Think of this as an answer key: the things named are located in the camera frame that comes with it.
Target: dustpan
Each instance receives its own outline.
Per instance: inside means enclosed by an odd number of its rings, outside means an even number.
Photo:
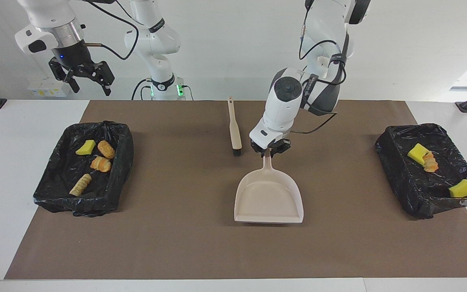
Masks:
[[[234,218],[253,223],[302,223],[304,207],[295,181],[271,166],[267,151],[263,168],[241,180],[235,197]]]

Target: black cable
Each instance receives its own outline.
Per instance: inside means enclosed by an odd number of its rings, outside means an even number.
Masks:
[[[137,24],[139,25],[143,25],[142,23],[140,23],[139,21],[137,21],[134,17],[132,17],[127,11],[126,11],[126,8],[124,8],[124,6],[122,6],[122,4],[120,4],[120,2],[118,0],[116,0],[117,4],[120,6],[120,8],[122,8],[122,10],[124,11],[125,14],[127,14],[127,16],[129,16],[130,19],[134,20]]]
[[[303,60],[304,58],[307,57],[307,55],[314,50],[317,46],[325,43],[332,43],[334,45],[337,45],[335,41],[331,39],[325,39],[324,41],[319,41],[316,43],[314,46],[312,46],[305,55],[300,56],[300,53],[302,52],[302,44],[304,43],[304,33],[306,32],[306,20],[307,20],[307,15],[309,14],[309,9],[306,10],[306,16],[304,16],[304,24],[302,24],[302,35],[300,36],[300,48],[298,49],[298,59]]]
[[[142,87],[142,88],[139,90],[139,97],[140,97],[141,100],[143,100],[143,89],[145,89],[145,88],[150,89],[150,86],[149,86],[149,85],[146,85],[146,86]]]
[[[319,42],[316,43],[314,46],[312,46],[312,47],[306,52],[305,55],[300,56],[300,52],[302,52],[302,43],[303,43],[303,42],[304,42],[304,39],[302,39],[302,40],[300,41],[300,49],[299,49],[299,51],[298,51],[298,59],[301,59],[301,60],[305,59],[305,58],[307,57],[307,55],[308,55],[312,50],[314,50],[314,48],[316,48],[317,46],[319,46],[319,45],[321,45],[321,44],[332,43],[332,44],[337,45],[335,41],[333,41],[333,40],[331,40],[331,39],[325,39],[325,40],[323,40],[323,41],[319,41]]]
[[[104,44],[99,44],[100,47],[109,50],[110,52],[112,52],[113,54],[115,54],[115,56],[117,56],[117,57],[120,58],[121,60],[127,60],[127,59],[131,56],[131,54],[133,53],[133,51],[134,51],[135,48],[136,48],[136,45],[137,45],[137,42],[138,42],[138,37],[139,37],[139,30],[138,30],[138,28],[137,28],[134,24],[132,24],[131,22],[128,22],[127,20],[125,20],[125,19],[123,19],[123,18],[120,18],[120,17],[118,17],[118,16],[116,16],[116,15],[110,13],[109,11],[106,11],[106,10],[103,9],[102,7],[98,6],[97,4],[94,4],[94,2],[93,2],[92,0],[84,0],[84,1],[85,1],[85,2],[88,2],[89,4],[91,4],[91,6],[95,7],[95,8],[98,9],[99,11],[102,11],[103,13],[105,13],[105,14],[107,14],[107,15],[113,17],[114,19],[117,19],[117,20],[120,20],[120,21],[124,22],[124,23],[126,23],[126,24],[132,26],[132,27],[135,29],[135,31],[136,31],[136,33],[137,33],[136,38],[135,38],[135,42],[133,43],[133,46],[132,46],[131,50],[129,51],[129,53],[126,55],[126,57],[120,56],[117,52],[115,52],[115,50],[113,50],[112,48],[109,48],[108,46],[106,46],[106,45],[104,45]]]
[[[323,122],[321,125],[319,125],[318,127],[316,127],[315,129],[311,130],[311,131],[289,131],[290,133],[297,133],[297,134],[310,134],[310,133],[313,133],[315,131],[317,131],[318,129],[320,129],[321,127],[323,127],[325,124],[327,124],[332,118],[334,118],[335,115],[337,115],[338,113],[330,113],[331,116],[326,119],[325,122]]]
[[[333,82],[334,80],[329,82],[329,81],[325,81],[325,80],[321,80],[321,79],[317,79],[317,82],[325,83],[325,84],[329,84],[329,85],[340,85],[340,84],[342,84],[347,79],[347,72],[345,71],[345,64],[343,62],[340,62],[340,67],[341,67],[341,72],[343,72],[343,79],[340,82],[334,83]],[[308,83],[308,82],[309,82],[309,78],[304,80],[304,82],[302,82],[302,87],[304,87],[304,85],[306,83]]]
[[[146,81],[148,81],[148,79],[142,79],[140,82],[138,82],[138,84],[135,87],[135,90],[133,90],[133,95],[131,96],[131,100],[135,99],[136,91],[138,90],[138,87],[141,85],[141,83],[144,83]]]
[[[319,111],[319,112],[325,112],[325,111],[322,111],[321,109],[318,109],[318,108],[314,107],[311,103],[309,103],[309,101],[306,100],[306,97],[304,95],[302,95],[302,100],[304,100],[306,105],[309,105],[309,107],[313,108],[314,110]],[[323,127],[324,125],[326,125],[338,113],[332,112],[332,113],[329,113],[329,114],[331,116],[325,122],[323,122],[322,124],[320,124],[318,127],[316,127],[315,129],[313,129],[311,131],[289,131],[289,132],[290,133],[297,133],[297,134],[310,134],[310,133],[313,133],[313,132],[317,131],[318,129],[320,129],[321,127]]]
[[[183,85],[182,88],[189,88],[189,91],[191,91],[191,98],[194,100],[194,96],[192,95],[192,88],[189,85]]]

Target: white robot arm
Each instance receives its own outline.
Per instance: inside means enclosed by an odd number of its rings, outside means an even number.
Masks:
[[[57,80],[69,83],[74,92],[80,88],[73,76],[89,78],[102,86],[106,95],[115,77],[105,61],[94,63],[88,47],[106,47],[99,43],[84,41],[84,25],[79,24],[76,14],[68,4],[70,0],[18,0],[26,10],[31,24],[15,34],[21,50],[27,54],[52,50],[55,57],[50,68]],[[95,3],[112,4],[116,0],[83,0],[107,13]],[[133,26],[136,33],[126,33],[126,46],[143,58],[152,75],[152,93],[158,99],[176,99],[184,95],[178,78],[172,73],[171,65],[162,54],[172,54],[180,48],[180,37],[165,24],[156,0],[130,0],[135,21],[142,27],[120,19]]]
[[[352,55],[347,24],[359,24],[370,0],[306,0],[301,51],[304,71],[285,68],[271,83],[265,112],[250,132],[252,148],[271,155],[291,147],[286,139],[300,108],[315,115],[334,114],[345,62]]]
[[[55,78],[80,88],[73,76],[89,78],[111,94],[115,76],[105,61],[94,63],[84,42],[84,25],[79,24],[69,0],[17,0],[26,10],[30,24],[15,34],[15,41],[26,54],[52,50],[48,65]],[[115,0],[91,0],[111,4]]]
[[[141,57],[151,74],[151,95],[156,100],[176,100],[184,95],[183,81],[178,78],[169,60],[163,56],[180,50],[180,36],[161,17],[156,0],[130,0],[133,16],[143,24],[134,53]],[[126,46],[133,47],[132,31],[124,38]]]

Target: green led light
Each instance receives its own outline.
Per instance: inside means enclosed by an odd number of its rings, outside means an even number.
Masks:
[[[176,85],[178,87],[178,95],[179,96],[183,96],[185,94],[185,91],[183,91],[183,88],[181,87],[181,85]]]

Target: croissant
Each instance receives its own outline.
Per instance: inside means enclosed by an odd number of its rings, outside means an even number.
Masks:
[[[115,150],[107,141],[100,141],[97,148],[99,149],[100,153],[102,153],[102,155],[104,155],[104,157],[107,159],[113,159],[115,157]]]
[[[88,187],[89,183],[91,182],[91,175],[84,174],[73,186],[72,190],[70,191],[70,195],[73,196],[80,196],[82,192]]]
[[[432,151],[428,151],[428,154],[423,156],[424,160],[424,170],[425,172],[435,172],[439,169],[439,164],[433,157]]]
[[[108,172],[111,169],[111,161],[105,159],[104,157],[96,157],[91,162],[91,168],[101,172]]]

